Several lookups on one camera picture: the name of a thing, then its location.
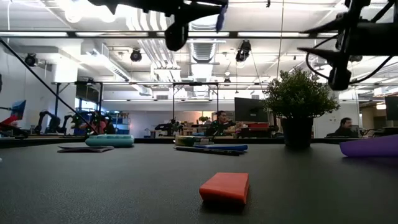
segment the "black table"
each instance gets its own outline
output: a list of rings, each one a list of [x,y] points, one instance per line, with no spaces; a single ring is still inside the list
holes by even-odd
[[[398,222],[398,159],[344,158],[329,144],[307,152],[249,145],[239,157],[172,147],[0,149],[0,223]],[[243,210],[202,203],[199,187],[216,172],[249,173]]]

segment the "computer monitor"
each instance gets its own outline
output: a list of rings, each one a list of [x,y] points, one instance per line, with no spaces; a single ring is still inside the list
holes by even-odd
[[[268,123],[268,113],[261,100],[235,98],[235,121]]]
[[[386,102],[386,115],[388,121],[398,120],[398,96],[388,96],[384,98]]]
[[[17,116],[20,121],[24,118],[26,100],[17,101],[11,106],[11,116]]]

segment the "white ceiling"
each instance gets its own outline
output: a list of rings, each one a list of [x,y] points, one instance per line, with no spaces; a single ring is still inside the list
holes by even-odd
[[[0,29],[8,29],[7,7],[9,5],[9,26],[10,30],[128,30],[126,20],[118,14],[118,18],[112,23],[105,23],[98,17],[83,17],[80,22],[69,23],[65,19],[63,9],[57,7],[55,1],[39,0],[13,0],[9,5],[8,0],[0,0]],[[332,21],[337,13],[346,9],[341,5],[343,1],[338,0],[289,0],[284,3],[282,17],[282,1],[271,0],[271,7],[266,8],[266,1],[257,0],[229,0],[230,6],[226,14],[225,31],[294,31],[298,32],[313,28],[317,25]],[[370,19],[387,0],[372,1],[371,7],[363,10],[363,17]],[[390,10],[381,22],[392,20]],[[14,39],[21,45],[52,45],[71,54],[69,48],[83,42],[83,40],[60,40],[60,39]],[[230,72],[231,77],[238,77],[238,82],[257,82],[258,77],[274,77],[279,70],[290,70],[297,65],[303,65],[304,54],[297,50],[297,47],[312,47],[315,40],[289,40],[282,42],[275,39],[252,39],[252,54],[246,60],[244,68],[236,68],[234,57],[236,49],[242,40],[226,39],[225,44],[218,44],[215,62],[219,65],[213,67],[213,74],[219,77],[221,82],[225,72]],[[113,60],[126,71],[131,73],[135,80],[148,81],[150,79],[150,60],[143,52],[140,62],[132,62],[129,54],[132,48],[140,47],[137,39],[96,39],[97,45],[106,44],[112,51]],[[332,49],[335,41],[325,44],[323,47]],[[102,65],[90,63],[80,58],[90,69],[81,70],[82,75],[93,77],[112,77]],[[189,49],[183,47],[175,53],[178,65],[181,67],[181,76],[186,77],[190,73]],[[360,75],[374,70],[383,58],[369,57],[361,63],[350,67],[354,75]]]

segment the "ceiling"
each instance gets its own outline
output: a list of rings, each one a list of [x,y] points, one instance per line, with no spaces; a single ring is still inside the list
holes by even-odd
[[[299,32],[332,21],[339,12],[346,11],[344,1],[337,0],[289,0],[288,2],[271,1],[266,8],[266,1],[229,0],[224,31],[273,31]],[[363,10],[362,16],[371,19],[382,8],[387,0],[372,1],[371,7]],[[125,8],[118,8],[114,22],[103,22],[98,15],[83,16],[79,22],[71,23],[65,18],[65,9],[56,1],[35,0],[0,0],[0,30],[129,30],[126,25]],[[392,10],[379,22],[392,21]],[[130,54],[133,48],[141,47],[138,39],[13,39],[15,44],[34,46],[56,46],[73,55],[70,47],[85,42],[93,42],[95,46],[105,44],[109,48],[109,56],[137,81],[151,80],[151,60],[143,51],[140,62],[132,62]],[[229,72],[232,82],[268,81],[276,77],[279,70],[289,71],[296,66],[305,68],[305,55],[297,47],[313,47],[319,40],[312,39],[249,39],[252,47],[251,55],[243,68],[237,68],[235,55],[243,40],[225,39],[225,43],[217,44],[215,61],[212,69],[212,80],[222,82],[225,72]],[[335,40],[323,45],[332,49]],[[113,74],[102,64],[93,63],[87,55],[73,55],[84,68],[79,75],[91,76],[100,80],[112,79]],[[188,77],[192,73],[190,48],[188,44],[174,57],[181,69],[180,76]],[[349,65],[354,77],[361,77],[373,71],[384,57],[365,57],[361,62]],[[379,72],[373,82],[382,82],[394,78],[396,73],[391,60],[390,69]]]

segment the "green leaves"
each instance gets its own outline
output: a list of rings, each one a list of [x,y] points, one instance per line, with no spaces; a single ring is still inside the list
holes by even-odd
[[[265,110],[285,118],[315,118],[331,113],[340,106],[327,83],[318,83],[318,77],[295,68],[292,73],[280,71],[280,79],[274,79],[267,87]]]

